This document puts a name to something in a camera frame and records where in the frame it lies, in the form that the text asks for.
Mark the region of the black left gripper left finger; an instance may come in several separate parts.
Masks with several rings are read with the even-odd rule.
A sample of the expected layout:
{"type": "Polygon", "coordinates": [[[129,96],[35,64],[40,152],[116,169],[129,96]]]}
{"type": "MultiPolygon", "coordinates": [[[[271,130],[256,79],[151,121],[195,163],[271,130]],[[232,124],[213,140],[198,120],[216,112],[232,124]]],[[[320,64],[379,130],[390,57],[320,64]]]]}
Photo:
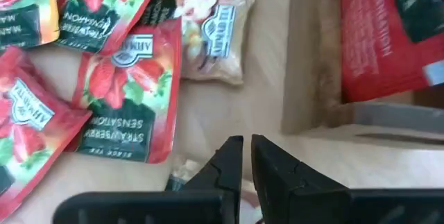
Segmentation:
{"type": "Polygon", "coordinates": [[[51,224],[239,224],[244,138],[231,136],[177,191],[91,191],[66,199],[51,224]]]}

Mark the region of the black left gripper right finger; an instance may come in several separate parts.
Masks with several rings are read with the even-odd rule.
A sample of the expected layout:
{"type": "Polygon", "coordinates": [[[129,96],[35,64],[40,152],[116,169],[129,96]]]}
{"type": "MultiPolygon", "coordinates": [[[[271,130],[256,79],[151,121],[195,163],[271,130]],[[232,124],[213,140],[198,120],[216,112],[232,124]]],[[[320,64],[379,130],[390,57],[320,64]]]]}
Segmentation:
{"type": "Polygon", "coordinates": [[[444,224],[444,189],[351,189],[252,135],[265,224],[444,224]]]}

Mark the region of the red strawberry tea bag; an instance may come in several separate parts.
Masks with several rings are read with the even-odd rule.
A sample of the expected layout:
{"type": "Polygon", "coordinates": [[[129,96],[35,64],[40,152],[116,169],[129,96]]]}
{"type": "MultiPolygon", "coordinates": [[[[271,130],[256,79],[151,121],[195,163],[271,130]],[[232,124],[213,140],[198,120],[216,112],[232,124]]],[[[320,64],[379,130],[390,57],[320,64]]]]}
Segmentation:
{"type": "Polygon", "coordinates": [[[58,97],[16,46],[0,54],[0,223],[36,188],[91,117],[58,97]]]}
{"type": "Polygon", "coordinates": [[[444,84],[444,0],[341,0],[347,102],[444,84]]]}
{"type": "Polygon", "coordinates": [[[150,0],[58,0],[60,46],[99,55],[120,48],[150,0]]]}
{"type": "Polygon", "coordinates": [[[180,19],[139,25],[109,56],[84,53],[72,101],[92,117],[72,151],[157,164],[173,149],[182,64],[180,19]]]}

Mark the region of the wooden tea box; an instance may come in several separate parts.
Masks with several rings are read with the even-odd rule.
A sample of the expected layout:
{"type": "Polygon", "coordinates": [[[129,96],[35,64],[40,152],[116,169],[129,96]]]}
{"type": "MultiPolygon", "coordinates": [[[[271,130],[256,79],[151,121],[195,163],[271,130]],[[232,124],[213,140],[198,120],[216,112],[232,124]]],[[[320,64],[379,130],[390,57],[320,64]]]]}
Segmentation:
{"type": "Polygon", "coordinates": [[[346,103],[340,41],[340,0],[289,0],[288,151],[348,187],[444,188],[444,86],[346,103]]]}

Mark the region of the orange mango tea bag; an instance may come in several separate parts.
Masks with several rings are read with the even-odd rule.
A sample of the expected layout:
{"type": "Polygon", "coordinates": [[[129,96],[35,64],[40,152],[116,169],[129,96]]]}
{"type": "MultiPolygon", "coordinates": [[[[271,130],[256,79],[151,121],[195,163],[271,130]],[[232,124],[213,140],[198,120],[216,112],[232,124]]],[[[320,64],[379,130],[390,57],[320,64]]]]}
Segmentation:
{"type": "Polygon", "coordinates": [[[57,0],[0,0],[0,50],[32,48],[59,36],[57,0]]]}

